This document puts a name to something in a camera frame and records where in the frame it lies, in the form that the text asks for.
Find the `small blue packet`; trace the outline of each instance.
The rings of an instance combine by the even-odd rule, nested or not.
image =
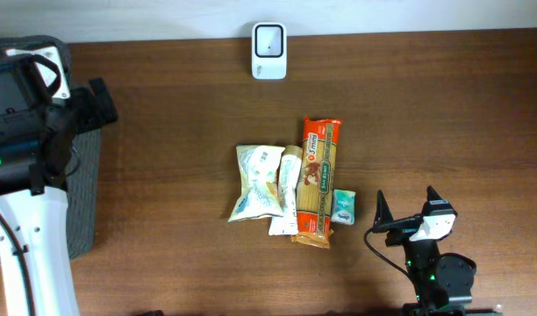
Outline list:
[[[349,190],[333,190],[333,215],[334,223],[354,224],[354,195],[356,192]]]

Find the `cable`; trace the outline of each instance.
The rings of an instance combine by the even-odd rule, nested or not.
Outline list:
[[[401,267],[399,267],[398,265],[396,265],[393,261],[391,261],[390,259],[386,258],[385,256],[383,256],[382,254],[380,254],[377,250],[374,249],[374,247],[372,247],[372,245],[370,245],[370,243],[368,242],[368,235],[372,233],[372,228],[370,228],[365,234],[364,234],[364,243],[366,244],[366,246],[372,250],[372,252],[377,255],[380,259],[384,260],[385,262],[387,262],[391,267],[395,268],[395,269],[398,269],[401,273],[403,273],[412,283],[412,280],[411,280],[411,277],[409,276],[409,273],[407,273],[407,271],[403,270]]]
[[[77,164],[75,165],[73,170],[66,174],[66,177],[72,176],[82,166],[82,157],[79,155],[77,148],[75,148],[75,146],[72,146],[71,151],[75,154],[75,157],[77,157]]]
[[[34,309],[34,298],[32,296],[32,287],[31,287],[31,279],[29,277],[29,269],[26,267],[26,260],[25,260],[25,253],[23,252],[23,249],[21,248],[21,245],[19,244],[19,241],[17,240],[17,236],[13,233],[7,222],[5,221],[4,217],[0,213],[0,226],[4,229],[7,236],[10,238],[11,243],[13,244],[13,247],[15,248],[15,253],[17,254],[17,258],[19,260],[19,268],[21,270],[21,275],[23,277],[23,284],[25,286],[25,296],[26,296],[26,304],[27,309],[29,310],[29,315],[35,316],[36,312]]]

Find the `wood grain surface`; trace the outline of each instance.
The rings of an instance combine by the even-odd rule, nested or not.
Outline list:
[[[429,184],[459,212],[440,251],[477,263],[470,307],[537,315],[537,29],[289,38],[277,82],[253,79],[248,39],[72,49],[76,81],[102,76],[120,116],[102,133],[96,244],[72,261],[82,315],[400,308],[411,284],[362,236],[378,189],[400,218]],[[235,145],[299,144],[305,115],[344,120],[334,186],[356,191],[356,221],[333,225],[331,250],[226,223]],[[370,242],[402,263],[384,237]]]

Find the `white tube package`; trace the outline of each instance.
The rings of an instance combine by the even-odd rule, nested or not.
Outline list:
[[[278,199],[283,210],[282,217],[273,217],[269,235],[297,234],[296,187],[302,168],[302,148],[287,146],[284,149],[278,174]]]
[[[276,192],[276,171],[284,147],[237,146],[241,196],[228,222],[283,216]]]

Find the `white wall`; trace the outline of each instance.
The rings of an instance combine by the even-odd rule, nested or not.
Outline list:
[[[0,36],[68,42],[537,27],[537,0],[0,0]]]

